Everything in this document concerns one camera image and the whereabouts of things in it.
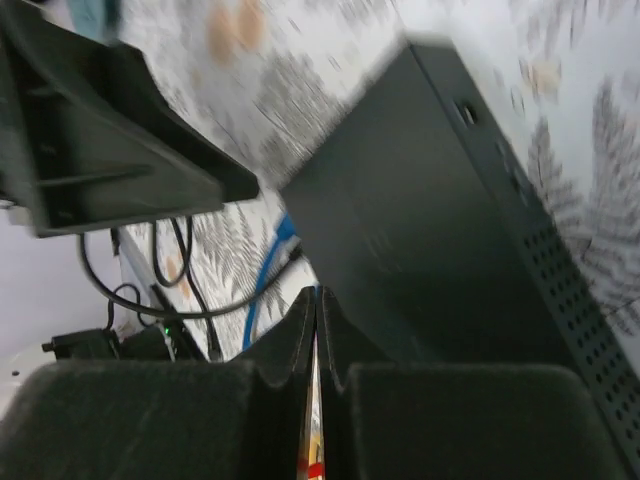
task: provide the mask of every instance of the black foam padding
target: black foam padding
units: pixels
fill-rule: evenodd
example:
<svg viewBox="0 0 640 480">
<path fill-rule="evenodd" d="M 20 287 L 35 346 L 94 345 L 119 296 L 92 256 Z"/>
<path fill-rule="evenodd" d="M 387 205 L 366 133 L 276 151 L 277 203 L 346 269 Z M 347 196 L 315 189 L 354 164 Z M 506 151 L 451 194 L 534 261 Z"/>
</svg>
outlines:
<svg viewBox="0 0 640 480">
<path fill-rule="evenodd" d="M 336 478 L 629 478 L 565 369 L 354 366 L 344 397 L 354 457 L 351 474 Z"/>
<path fill-rule="evenodd" d="M 45 367 L 5 416 L 0 478 L 251 478 L 238 446 L 255 434 L 245 424 L 252 372 L 191 362 Z"/>
</svg>

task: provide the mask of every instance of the cable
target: cable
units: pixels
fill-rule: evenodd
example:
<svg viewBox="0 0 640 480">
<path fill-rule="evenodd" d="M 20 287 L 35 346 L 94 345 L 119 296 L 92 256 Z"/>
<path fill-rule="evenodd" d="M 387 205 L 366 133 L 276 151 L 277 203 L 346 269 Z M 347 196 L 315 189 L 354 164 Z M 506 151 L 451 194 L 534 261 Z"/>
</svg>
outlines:
<svg viewBox="0 0 640 480">
<path fill-rule="evenodd" d="M 140 295 L 140 290 L 133 283 L 123 283 L 118 288 L 116 288 L 113 291 L 113 293 L 117 294 L 123 288 L 130 288 L 131 290 L 133 290 L 133 292 L 134 292 L 134 294 L 136 296 L 136 303 L 138 305 L 141 304 L 142 296 Z M 137 317 L 138 317 L 138 322 L 140 322 L 140 325 L 142 325 L 143 327 L 147 328 L 147 327 L 150 327 L 152 325 L 151 323 L 146 323 L 144 320 L 142 320 L 142 315 L 140 314 L 140 312 L 138 312 Z M 113 303 L 112 300 L 109 300 L 107 302 L 107 326 L 104 327 L 104 329 L 105 330 L 111 330 L 113 328 L 114 320 L 115 320 L 114 303 Z"/>
<path fill-rule="evenodd" d="M 167 279 L 162 273 L 160 264 L 158 262 L 158 222 L 151 223 L 151 264 L 153 266 L 153 274 L 156 277 L 157 282 L 165 288 L 172 288 L 178 285 L 184 276 L 189 272 L 191 268 L 191 254 L 193 249 L 193 218 L 187 217 L 187 245 L 184 245 L 184 239 L 182 238 L 182 232 L 180 226 L 175 218 L 171 219 L 171 226 L 173 227 L 173 233 L 176 236 L 178 242 L 178 248 L 180 248 L 180 255 L 182 256 L 182 268 L 175 276 L 173 280 Z"/>
<path fill-rule="evenodd" d="M 193 296 L 196 298 L 200 309 L 203 312 L 209 310 L 207 306 L 207 302 L 204 300 L 200 289 L 198 288 L 195 277 L 193 276 L 193 271 L 191 270 L 191 255 L 192 255 L 192 247 L 193 247 L 193 217 L 188 216 L 186 218 L 186 228 L 187 228 L 187 244 L 185 246 L 184 238 L 182 236 L 182 231 L 180 230 L 180 225 L 176 219 L 171 219 L 171 226 L 173 227 L 173 234 L 176 237 L 176 241 L 178 242 L 178 250 L 180 251 L 180 256 L 182 257 L 182 270 L 175 279 L 168 281 L 162 275 L 160 270 L 160 266 L 158 264 L 158 224 L 157 222 L 153 222 L 152 224 L 152 232 L 151 232 L 151 257 L 153 258 L 153 270 L 158 280 L 158 283 L 164 287 L 171 288 L 177 285 L 182 278 L 187 276 L 186 280 L 189 284 L 189 288 L 191 288 L 191 292 Z M 216 327 L 213 324 L 213 320 L 211 317 L 206 317 L 206 331 L 207 331 L 207 350 L 209 353 L 210 360 L 218 360 L 222 353 L 222 349 L 220 347 L 220 341 L 218 340 L 218 333 L 216 332 Z"/>
<path fill-rule="evenodd" d="M 269 270 L 271 269 L 271 265 L 273 264 L 280 247 L 295 234 L 296 230 L 293 226 L 293 222 L 291 221 L 291 217 L 285 213 L 276 228 L 276 238 L 273 241 L 267 256 L 262 262 L 260 271 L 258 272 L 258 277 L 256 278 L 256 292 L 264 285 L 267 275 L 269 274 Z M 251 333 L 253 332 L 253 325 L 255 323 L 257 313 L 258 301 L 256 300 L 251 302 L 251 305 L 249 305 L 249 311 L 247 312 L 247 318 L 244 323 L 244 334 L 242 335 L 242 350 L 246 350 L 251 346 Z"/>
<path fill-rule="evenodd" d="M 260 268 L 260 272 L 258 273 L 258 278 L 256 280 L 256 291 L 262 287 L 264 284 L 267 273 L 269 273 L 269 268 L 273 263 L 273 259 L 276 256 L 276 253 L 280 249 L 280 245 L 283 242 L 279 238 L 276 238 L 273 244 L 271 245 L 271 249 L 267 253 L 264 262 L 262 263 L 262 267 Z M 244 322 L 244 333 L 242 335 L 242 350 L 246 350 L 251 346 L 251 332 L 253 332 L 253 324 L 256 319 L 256 314 L 258 313 L 258 302 L 251 302 L 249 305 L 249 312 L 247 313 L 247 319 Z"/>
<path fill-rule="evenodd" d="M 221 315 L 226 315 L 228 313 L 234 312 L 240 308 L 243 308 L 249 305 L 251 302 L 259 299 L 264 293 L 269 290 L 281 277 L 284 276 L 285 273 L 291 268 L 291 266 L 302 257 L 302 247 L 300 244 L 297 244 L 295 248 L 289 253 L 289 258 L 287 262 L 280 267 L 280 269 L 265 283 L 264 287 L 259 291 L 255 292 L 253 295 L 250 295 L 247 298 L 243 298 L 240 301 L 234 302 L 226 307 L 222 307 L 216 310 L 208 310 L 206 312 L 168 312 L 166 310 L 159 310 L 157 308 L 145 307 L 144 305 L 137 305 L 133 302 L 130 302 L 126 298 L 122 298 L 119 295 L 113 293 L 111 290 L 107 288 L 107 286 L 102 283 L 102 281 L 97 277 L 93 269 L 91 268 L 91 264 L 89 263 L 89 258 L 87 256 L 87 238 L 86 234 L 80 233 L 78 234 L 77 239 L 77 248 L 78 248 L 78 256 L 80 259 L 80 265 L 84 270 L 85 275 L 89 281 L 93 284 L 93 286 L 105 297 L 109 300 L 113 301 L 116 305 L 120 305 L 121 307 L 128 308 L 129 310 L 133 310 L 134 312 L 142 313 L 145 315 L 153 315 L 157 318 L 165 318 L 165 319 L 181 319 L 181 320 L 196 320 L 199 318 L 206 317 L 218 317 Z"/>
</svg>

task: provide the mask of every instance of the fern leaf print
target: fern leaf print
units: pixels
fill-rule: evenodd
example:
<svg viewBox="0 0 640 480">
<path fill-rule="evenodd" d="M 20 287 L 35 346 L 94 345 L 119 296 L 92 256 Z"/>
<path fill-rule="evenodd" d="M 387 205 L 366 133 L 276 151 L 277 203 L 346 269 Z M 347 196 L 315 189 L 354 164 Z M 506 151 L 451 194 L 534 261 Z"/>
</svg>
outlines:
<svg viewBox="0 0 640 480">
<path fill-rule="evenodd" d="M 551 148 L 549 124 L 541 118 L 536 125 L 529 147 L 527 165 L 532 183 L 545 210 L 553 218 L 567 248 L 579 256 L 590 239 L 582 231 L 583 199 L 573 181 L 563 177 L 562 165 Z"/>
<path fill-rule="evenodd" d="M 593 182 L 586 224 L 593 234 L 583 266 L 609 323 L 623 334 L 640 328 L 640 149 L 635 128 L 606 78 L 593 104 Z"/>
</svg>

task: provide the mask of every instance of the black plastic mount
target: black plastic mount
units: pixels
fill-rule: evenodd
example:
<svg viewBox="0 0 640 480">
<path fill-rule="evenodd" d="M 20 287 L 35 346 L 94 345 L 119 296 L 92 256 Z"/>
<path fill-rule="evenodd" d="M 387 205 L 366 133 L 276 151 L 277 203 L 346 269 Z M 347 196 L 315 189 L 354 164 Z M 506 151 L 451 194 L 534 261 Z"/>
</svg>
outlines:
<svg viewBox="0 0 640 480">
<path fill-rule="evenodd" d="M 253 174 L 187 125 L 142 53 L 0 2 L 0 193 L 39 236 L 215 211 L 254 198 Z"/>
<path fill-rule="evenodd" d="M 325 288 L 302 290 L 281 322 L 225 364 L 43 368 L 0 428 L 2 478 L 306 478 L 314 338 L 327 478 L 628 478 L 571 371 L 397 366 Z"/>
</svg>

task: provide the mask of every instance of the black electronic device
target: black electronic device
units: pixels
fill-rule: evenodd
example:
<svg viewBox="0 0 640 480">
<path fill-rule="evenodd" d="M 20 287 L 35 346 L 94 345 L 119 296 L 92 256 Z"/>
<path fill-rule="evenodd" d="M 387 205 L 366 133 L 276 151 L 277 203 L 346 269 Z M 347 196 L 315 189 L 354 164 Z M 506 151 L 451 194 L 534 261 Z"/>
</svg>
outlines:
<svg viewBox="0 0 640 480">
<path fill-rule="evenodd" d="M 450 45 L 402 49 L 282 195 L 377 348 L 568 367 L 640 474 L 640 382 Z"/>
</svg>

